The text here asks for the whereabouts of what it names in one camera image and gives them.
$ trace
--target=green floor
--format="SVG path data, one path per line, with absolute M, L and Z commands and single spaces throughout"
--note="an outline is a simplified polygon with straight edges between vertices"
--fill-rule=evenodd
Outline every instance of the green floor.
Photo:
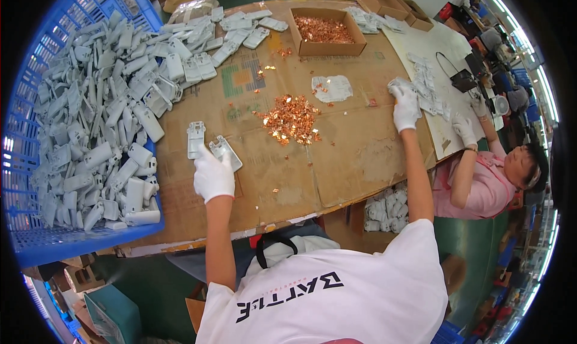
M 224 8 L 266 0 L 218 0 Z M 160 6 L 155 3 L 160 13 Z M 160 13 L 166 22 L 168 14 Z M 480 144 L 480 149 L 487 145 Z M 451 295 L 450 321 L 460 327 L 474 325 L 477 306 L 489 295 L 493 272 L 497 262 L 498 243 L 507 227 L 507 214 L 494 220 L 435 219 L 441 259 L 457 254 L 467 261 L 467 275 L 461 288 Z M 145 335 L 173 339 L 183 344 L 194 343 L 191 321 L 184 297 L 196 285 L 196 280 L 172 265 L 164 256 L 136 259 L 116 259 L 114 256 L 98 257 L 94 270 L 112 282 L 140 309 Z

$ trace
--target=plastic bag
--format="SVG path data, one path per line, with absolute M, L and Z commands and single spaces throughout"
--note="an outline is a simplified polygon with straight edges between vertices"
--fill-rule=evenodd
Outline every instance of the plastic bag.
M 181 3 L 170 16 L 168 24 L 187 23 L 193 18 L 199 18 L 211 14 L 214 8 L 219 6 L 217 0 L 195 0 Z

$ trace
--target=small fan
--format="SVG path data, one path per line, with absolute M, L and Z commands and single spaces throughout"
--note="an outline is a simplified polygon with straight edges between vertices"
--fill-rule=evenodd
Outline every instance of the small fan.
M 503 116 L 509 111 L 509 102 L 501 95 L 493 98 L 493 104 L 495 105 L 495 117 Z

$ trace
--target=bag strap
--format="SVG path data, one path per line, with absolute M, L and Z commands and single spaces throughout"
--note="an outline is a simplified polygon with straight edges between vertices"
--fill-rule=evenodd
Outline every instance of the bag strap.
M 258 261 L 261 268 L 267 268 L 267 260 L 264 257 L 264 240 L 274 241 L 274 242 L 281 242 L 286 246 L 292 248 L 294 254 L 298 254 L 297 246 L 294 243 L 285 237 L 278 235 L 275 232 L 267 232 L 266 234 L 261 235 L 260 239 L 256 242 L 256 260 Z

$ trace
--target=white glove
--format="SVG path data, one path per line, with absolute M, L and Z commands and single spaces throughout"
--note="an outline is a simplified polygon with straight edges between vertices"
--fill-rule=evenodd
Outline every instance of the white glove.
M 477 139 L 475 138 L 475 133 L 472 131 L 471 119 L 465 119 L 459 113 L 453 117 L 453 129 L 457 135 L 463 140 L 463 145 L 467 146 L 477 146 Z
M 473 111 L 475 111 L 475 115 L 477 117 L 483 117 L 487 115 L 487 105 L 481 99 L 472 99 L 471 100 L 471 107 Z
M 416 129 L 415 123 L 419 117 L 419 104 L 417 94 L 404 86 L 391 86 L 390 93 L 397 103 L 393 111 L 393 122 L 399 133 L 405 129 Z
M 234 197 L 234 173 L 230 166 L 230 153 L 225 152 L 220 162 L 202 145 L 198 148 L 202 157 L 194 160 L 194 191 L 204 198 L 206 204 L 221 195 Z

